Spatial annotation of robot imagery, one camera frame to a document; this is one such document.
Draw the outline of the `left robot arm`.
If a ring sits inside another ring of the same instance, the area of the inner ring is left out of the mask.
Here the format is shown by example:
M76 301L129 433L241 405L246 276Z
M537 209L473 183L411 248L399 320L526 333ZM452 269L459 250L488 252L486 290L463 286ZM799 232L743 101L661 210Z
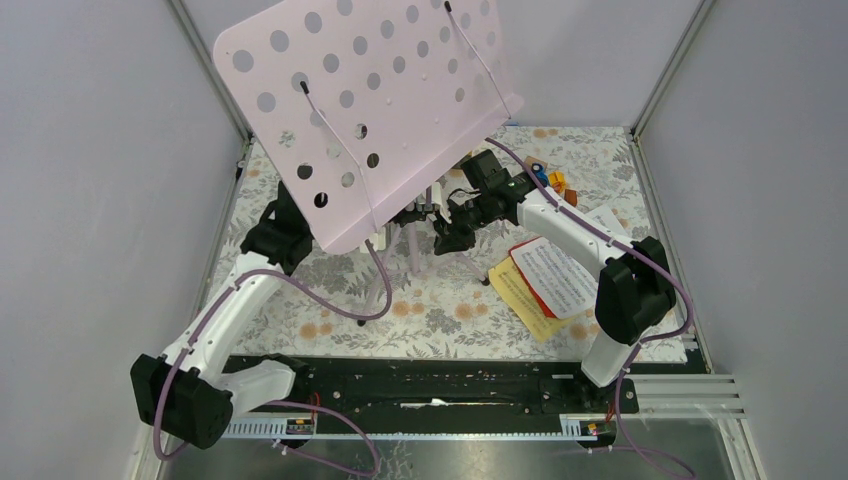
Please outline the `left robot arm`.
M230 422L276 401L296 411L310 385L281 357L228 373L236 341L262 306L312 251L309 225L284 185L248 231L224 284L195 320L157 357L130 369L140 420L198 449L213 446Z

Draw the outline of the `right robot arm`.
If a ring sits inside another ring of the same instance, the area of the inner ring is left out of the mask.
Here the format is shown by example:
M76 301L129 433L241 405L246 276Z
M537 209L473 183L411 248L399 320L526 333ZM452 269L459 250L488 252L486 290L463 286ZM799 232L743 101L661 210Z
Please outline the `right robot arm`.
M594 313L601 331L581 362L585 377L575 382L573 396L583 410L601 410L638 342L676 306L663 245L604 228L558 198L530 167L512 175L490 150L465 161L462 170L475 194L463 203L448 200L447 212L437 215L435 254L467 251L478 230L507 221L583 267L597 283Z

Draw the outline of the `white sheet music page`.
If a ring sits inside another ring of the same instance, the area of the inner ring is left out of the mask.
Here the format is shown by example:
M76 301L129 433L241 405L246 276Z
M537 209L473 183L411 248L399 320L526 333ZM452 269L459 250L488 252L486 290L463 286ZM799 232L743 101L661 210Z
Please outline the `white sheet music page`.
M573 317L595 305L601 270L623 251L611 241L619 237L569 206L534 203L519 209L519 225L550 242L561 273L559 299Z

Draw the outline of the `pink music stand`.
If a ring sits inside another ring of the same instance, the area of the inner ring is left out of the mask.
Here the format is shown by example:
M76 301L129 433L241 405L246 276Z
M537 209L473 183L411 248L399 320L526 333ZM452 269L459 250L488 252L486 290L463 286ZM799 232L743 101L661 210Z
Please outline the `pink music stand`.
M504 42L493 1L284 1L223 30L213 60L338 255L522 108Z

